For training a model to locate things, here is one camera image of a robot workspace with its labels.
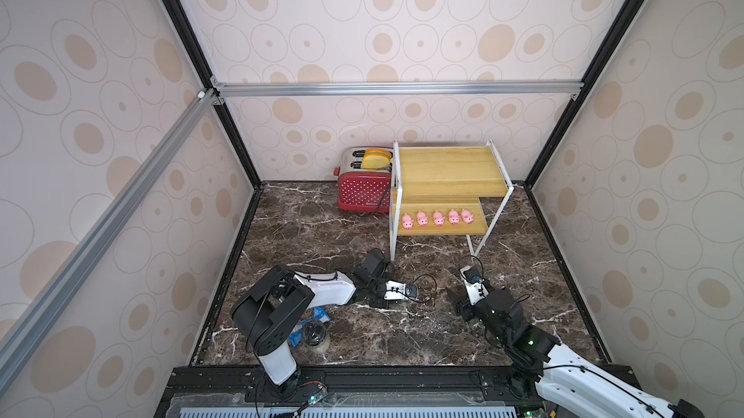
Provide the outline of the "pink pig toy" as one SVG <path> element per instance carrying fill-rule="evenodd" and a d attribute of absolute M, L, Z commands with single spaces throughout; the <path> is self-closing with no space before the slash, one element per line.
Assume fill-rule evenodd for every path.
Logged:
<path fill-rule="evenodd" d="M 435 211 L 432 214 L 432 219 L 437 227 L 443 227 L 446 221 L 445 216 L 439 211 Z"/>
<path fill-rule="evenodd" d="M 428 226 L 428 215 L 423 211 L 417 212 L 417 222 L 419 226 Z"/>
<path fill-rule="evenodd" d="M 414 226 L 414 220 L 410 214 L 404 214 L 401 218 L 401 223 L 404 229 L 411 230 Z"/>
<path fill-rule="evenodd" d="M 460 222 L 460 214 L 456 210 L 450 210 L 448 220 L 451 225 L 457 225 Z"/>
<path fill-rule="evenodd" d="M 463 222 L 465 222 L 467 224 L 472 224 L 474 222 L 474 216 L 473 216 L 473 214 L 469 210 L 466 210 L 466 209 L 463 209 L 462 210 L 462 212 L 461 212 L 461 219 L 462 219 Z"/>

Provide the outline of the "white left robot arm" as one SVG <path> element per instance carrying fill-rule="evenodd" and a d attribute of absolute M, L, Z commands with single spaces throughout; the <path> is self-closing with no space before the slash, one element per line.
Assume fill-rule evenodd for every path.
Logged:
<path fill-rule="evenodd" d="M 289 338 L 304 313 L 314 307 L 343 307 L 367 299 L 383 302 L 388 267 L 389 260 L 379 249 L 369 251 L 351 270 L 329 274 L 299 273 L 278 264 L 234 303 L 230 317 L 265 374 L 282 387 L 298 376 Z"/>

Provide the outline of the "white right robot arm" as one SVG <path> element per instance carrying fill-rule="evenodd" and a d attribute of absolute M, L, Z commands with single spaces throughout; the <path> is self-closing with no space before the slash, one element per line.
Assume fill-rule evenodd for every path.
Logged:
<path fill-rule="evenodd" d="M 511 359 L 507 383 L 519 398 L 537 395 L 577 417 L 701 417 L 693 404 L 673 404 L 614 377 L 574 352 L 556 336 L 528 323 L 521 302 L 506 288 L 482 282 L 465 293 L 447 291 L 455 312 L 478 319 L 486 336 Z"/>

